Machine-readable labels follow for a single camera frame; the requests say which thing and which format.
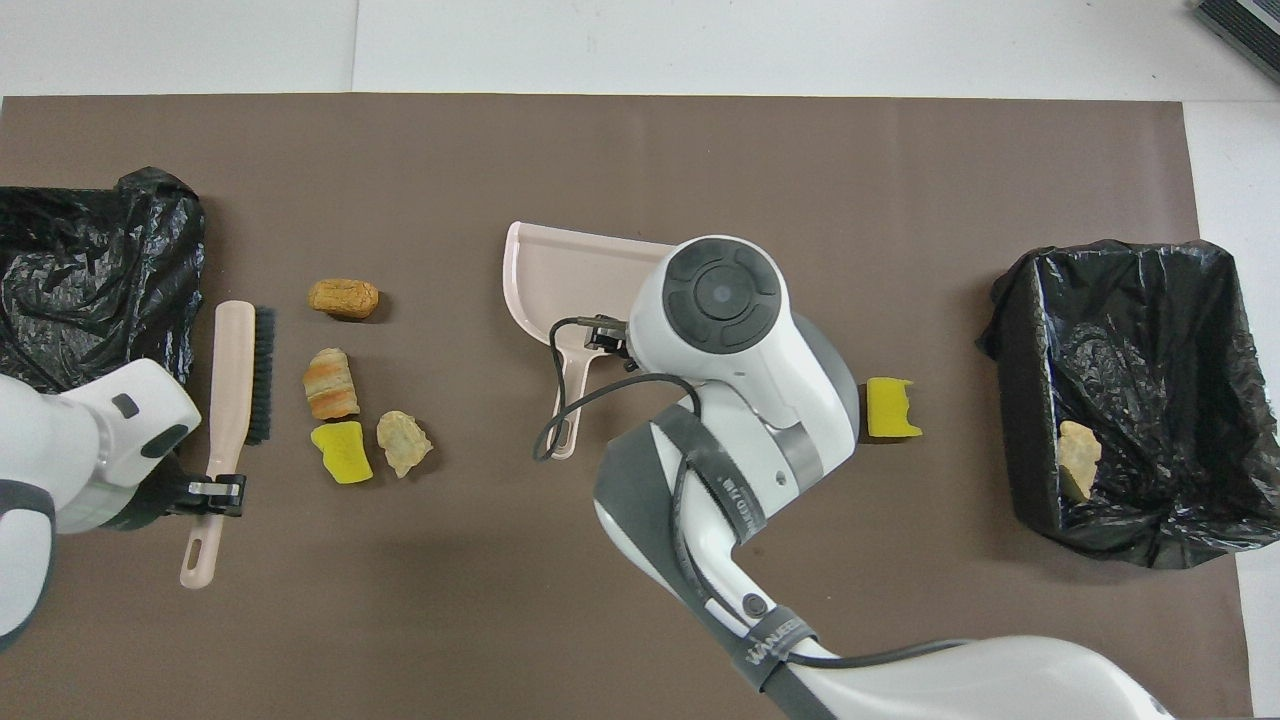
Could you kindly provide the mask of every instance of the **brush bristles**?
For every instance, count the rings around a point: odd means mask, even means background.
[[[271,437],[271,354],[275,351],[275,310],[255,307],[253,319],[253,395],[244,445],[259,445]]]

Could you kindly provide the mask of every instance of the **brown paper sheet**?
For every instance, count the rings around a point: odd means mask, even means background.
[[[278,311],[273,439],[242,456],[246,516],[205,591],[178,585],[184,520],[59,538],[45,605],[0,656],[0,716],[778,716],[591,509],[603,445],[676,393],[613,396],[570,461],[530,460],[553,379],[503,305],[516,219],[754,240],[856,377],[915,380],[923,438],[860,447],[737,553],[828,647],[1044,634],[1111,657],[1179,716],[1249,714],[1233,560],[1151,571],[1020,527],[995,365],[973,346],[989,283],[1028,249],[1197,237],[1176,104],[5,100],[0,183],[109,187],[148,164],[209,211],[202,359],[215,302]],[[385,306],[365,323],[314,313],[324,277],[371,281]],[[328,346],[351,355],[365,409],[376,478],[361,486],[334,484],[307,439],[301,375]],[[202,404],[207,365],[195,373]],[[371,439],[392,409],[436,445],[404,480]]]

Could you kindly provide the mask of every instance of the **sponge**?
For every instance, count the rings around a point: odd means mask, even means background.
[[[867,380],[867,433],[872,437],[918,437],[924,430],[906,421],[906,386],[911,380],[869,378]]]
[[[324,454],[324,466],[342,484],[360,483],[374,477],[365,456],[365,433],[360,423],[329,423],[311,430],[311,443]]]

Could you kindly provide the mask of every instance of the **black plastic bag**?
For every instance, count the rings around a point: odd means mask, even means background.
[[[1018,518],[1096,559],[1190,568],[1280,538],[1280,448],[1235,260],[1207,242],[1102,241],[1024,255],[992,287]],[[1057,436],[1091,428],[1089,497]]]
[[[0,373],[61,392],[150,357],[186,383],[204,237],[200,199],[156,168],[0,188]]]

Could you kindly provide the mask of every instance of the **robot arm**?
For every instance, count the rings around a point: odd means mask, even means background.
[[[852,454],[859,415],[847,368],[791,314],[759,247],[718,236],[676,247],[643,286],[627,341],[645,370],[703,383],[701,414],[686,400],[611,442],[596,515],[788,716],[1167,717],[1110,661],[1048,638],[837,657],[733,562]]]
[[[115,518],[200,419],[182,386],[151,360],[61,395],[0,375],[0,650],[40,601],[54,533]]]

